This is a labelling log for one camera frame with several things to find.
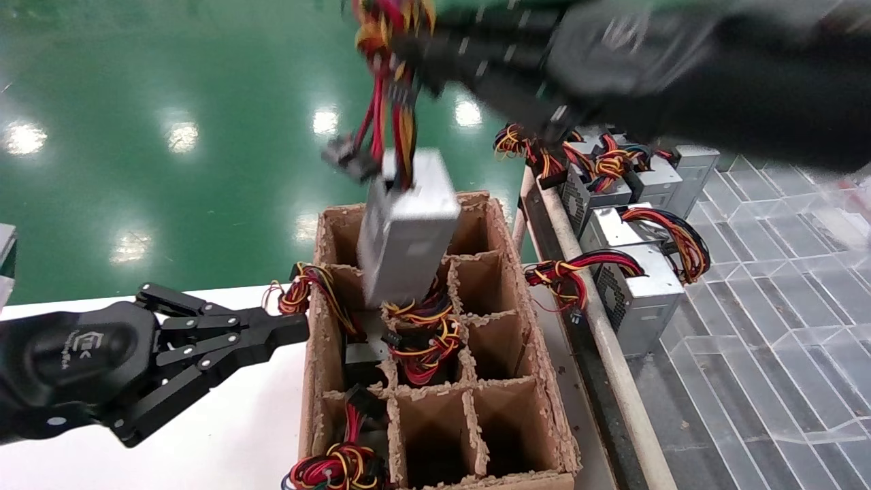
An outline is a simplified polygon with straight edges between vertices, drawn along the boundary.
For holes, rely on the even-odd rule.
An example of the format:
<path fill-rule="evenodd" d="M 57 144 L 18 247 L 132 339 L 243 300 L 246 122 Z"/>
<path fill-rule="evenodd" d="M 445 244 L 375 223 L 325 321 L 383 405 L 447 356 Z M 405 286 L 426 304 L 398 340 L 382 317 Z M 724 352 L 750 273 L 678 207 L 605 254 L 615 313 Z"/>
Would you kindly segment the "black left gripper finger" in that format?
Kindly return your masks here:
<path fill-rule="evenodd" d="M 231 310 L 156 283 L 144 283 L 135 304 L 162 314 L 157 348 L 218 350 L 230 345 L 284 346 L 309 337 L 304 314 L 272 316 L 262 307 Z"/>

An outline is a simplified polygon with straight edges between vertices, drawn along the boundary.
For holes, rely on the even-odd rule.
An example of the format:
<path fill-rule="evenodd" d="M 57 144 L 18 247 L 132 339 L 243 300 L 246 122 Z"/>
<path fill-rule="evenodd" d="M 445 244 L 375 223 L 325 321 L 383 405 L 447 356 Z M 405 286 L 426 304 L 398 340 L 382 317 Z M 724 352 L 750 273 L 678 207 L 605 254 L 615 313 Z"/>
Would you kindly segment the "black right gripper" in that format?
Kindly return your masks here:
<path fill-rule="evenodd" d="M 608 123 L 831 172 L 869 164 L 867 3 L 566 12 L 448 7 L 402 33 L 401 59 L 430 93 L 473 78 L 483 105 L 545 142 Z"/>

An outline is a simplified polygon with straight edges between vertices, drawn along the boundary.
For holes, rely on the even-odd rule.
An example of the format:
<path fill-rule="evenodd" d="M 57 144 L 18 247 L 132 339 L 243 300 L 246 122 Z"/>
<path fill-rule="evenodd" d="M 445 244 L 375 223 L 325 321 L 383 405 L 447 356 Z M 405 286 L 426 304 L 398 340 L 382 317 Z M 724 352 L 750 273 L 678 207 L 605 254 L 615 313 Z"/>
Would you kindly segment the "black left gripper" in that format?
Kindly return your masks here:
<path fill-rule="evenodd" d="M 130 405 L 157 329 L 155 314 L 127 301 L 3 321 L 2 443 L 102 425 L 135 447 L 237 370 L 273 354 L 273 342 L 197 342 L 161 353 L 152 384 Z"/>

